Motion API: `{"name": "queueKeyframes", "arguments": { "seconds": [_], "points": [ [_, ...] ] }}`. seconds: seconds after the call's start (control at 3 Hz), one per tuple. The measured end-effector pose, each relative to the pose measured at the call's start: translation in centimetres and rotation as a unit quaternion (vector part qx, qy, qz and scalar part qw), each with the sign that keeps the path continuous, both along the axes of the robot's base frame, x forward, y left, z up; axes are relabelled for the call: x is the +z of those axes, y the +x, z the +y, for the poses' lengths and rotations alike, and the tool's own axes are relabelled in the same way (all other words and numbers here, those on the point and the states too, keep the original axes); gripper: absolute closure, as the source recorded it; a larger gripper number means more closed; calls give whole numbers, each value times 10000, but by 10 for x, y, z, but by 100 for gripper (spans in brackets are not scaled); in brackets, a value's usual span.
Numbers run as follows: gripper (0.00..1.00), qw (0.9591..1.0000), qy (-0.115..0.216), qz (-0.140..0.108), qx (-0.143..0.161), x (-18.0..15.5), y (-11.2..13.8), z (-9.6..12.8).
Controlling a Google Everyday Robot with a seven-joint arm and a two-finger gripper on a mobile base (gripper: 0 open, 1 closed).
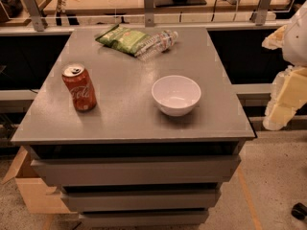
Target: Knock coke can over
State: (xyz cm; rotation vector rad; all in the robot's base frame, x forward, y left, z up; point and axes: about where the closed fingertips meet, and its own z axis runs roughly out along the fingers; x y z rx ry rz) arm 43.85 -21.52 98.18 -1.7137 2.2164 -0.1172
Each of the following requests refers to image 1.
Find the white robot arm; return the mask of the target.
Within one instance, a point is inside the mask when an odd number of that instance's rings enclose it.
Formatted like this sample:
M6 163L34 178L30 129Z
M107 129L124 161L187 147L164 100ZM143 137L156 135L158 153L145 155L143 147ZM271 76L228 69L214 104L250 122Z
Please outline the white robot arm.
M262 46L271 50L280 48L283 58L290 63L272 82L271 99L263 121L265 129L279 130L307 104L307 2L289 24L267 36Z

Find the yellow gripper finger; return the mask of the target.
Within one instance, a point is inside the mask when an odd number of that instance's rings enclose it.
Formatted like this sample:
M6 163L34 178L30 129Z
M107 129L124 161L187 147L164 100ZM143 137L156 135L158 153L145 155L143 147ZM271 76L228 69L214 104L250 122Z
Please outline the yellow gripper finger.
M282 48L284 44L284 34L286 28L287 26L284 25L275 30L272 34L270 34L263 40L262 46L270 50Z
M296 112L307 104L307 68L289 66L272 82L271 100L265 110L263 126L268 130L285 127Z

